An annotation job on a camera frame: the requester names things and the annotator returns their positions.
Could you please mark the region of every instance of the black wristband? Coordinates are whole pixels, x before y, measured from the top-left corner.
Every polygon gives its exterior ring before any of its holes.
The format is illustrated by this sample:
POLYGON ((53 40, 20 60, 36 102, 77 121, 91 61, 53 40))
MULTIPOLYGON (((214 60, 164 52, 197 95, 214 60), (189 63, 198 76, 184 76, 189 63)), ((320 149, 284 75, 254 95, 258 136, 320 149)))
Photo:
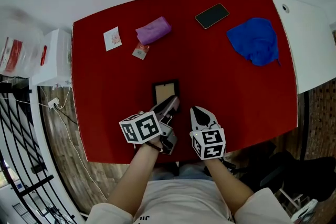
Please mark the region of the black wristband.
POLYGON ((157 150, 158 152, 160 152, 160 153, 163 152, 163 149, 162 149, 162 148, 153 145, 151 142, 145 142, 145 144, 148 145, 148 146, 150 146, 150 147, 152 147, 152 148, 154 148, 154 149, 156 149, 156 150, 157 150))

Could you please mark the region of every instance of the small card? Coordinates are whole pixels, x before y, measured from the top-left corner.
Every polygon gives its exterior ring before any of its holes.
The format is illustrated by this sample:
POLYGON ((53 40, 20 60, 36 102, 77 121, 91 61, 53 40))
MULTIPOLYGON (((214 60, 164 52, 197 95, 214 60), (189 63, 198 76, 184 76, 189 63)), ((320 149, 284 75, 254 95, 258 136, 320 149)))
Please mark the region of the small card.
POLYGON ((104 33, 106 51, 117 48, 121 45, 118 27, 104 33))
POLYGON ((133 51, 132 55, 138 57, 139 59, 143 60, 146 57, 146 54, 149 50, 150 46, 142 45, 140 42, 136 46, 135 50, 133 51))

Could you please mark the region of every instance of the transparent plastic bag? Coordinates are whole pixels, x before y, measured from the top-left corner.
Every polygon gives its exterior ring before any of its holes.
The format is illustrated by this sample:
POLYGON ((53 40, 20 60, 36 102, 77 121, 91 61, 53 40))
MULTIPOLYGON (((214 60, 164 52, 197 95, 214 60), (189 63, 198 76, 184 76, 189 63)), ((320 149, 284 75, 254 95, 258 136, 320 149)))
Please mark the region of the transparent plastic bag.
POLYGON ((0 73, 31 77, 41 62, 43 33, 29 20, 0 12, 0 73))

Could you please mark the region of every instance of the t-shirt sleeve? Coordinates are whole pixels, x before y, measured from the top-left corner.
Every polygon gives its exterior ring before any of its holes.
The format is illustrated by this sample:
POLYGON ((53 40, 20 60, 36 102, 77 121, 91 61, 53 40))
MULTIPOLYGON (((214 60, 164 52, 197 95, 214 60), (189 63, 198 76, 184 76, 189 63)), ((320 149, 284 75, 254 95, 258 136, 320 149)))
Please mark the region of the t-shirt sleeve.
POLYGON ((112 204, 97 204, 91 209, 86 224, 131 224, 133 217, 130 213, 112 204))
POLYGON ((269 188, 254 193, 235 213, 237 224, 290 224, 292 221, 269 188))

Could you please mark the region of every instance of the red table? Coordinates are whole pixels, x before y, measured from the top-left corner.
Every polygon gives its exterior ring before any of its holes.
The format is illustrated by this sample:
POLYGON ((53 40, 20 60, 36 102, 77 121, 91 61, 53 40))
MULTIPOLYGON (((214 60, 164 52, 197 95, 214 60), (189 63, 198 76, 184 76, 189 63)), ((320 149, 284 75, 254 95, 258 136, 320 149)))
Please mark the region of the red table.
POLYGON ((88 161, 130 163, 134 148, 118 122, 153 106, 152 84, 178 79, 181 112, 172 156, 197 158, 191 147, 190 107, 213 112, 224 128, 227 151, 271 139, 297 126, 295 73, 285 31, 272 0, 136 0, 73 25, 72 82, 79 131, 88 161), (222 3, 230 15, 203 29, 195 15, 222 3), (164 16, 173 30, 153 43, 145 60, 132 56, 136 28, 164 16), (232 47, 226 32, 246 20, 271 21, 281 66, 254 66, 232 47), (103 33, 118 26, 122 45, 106 51, 103 33))

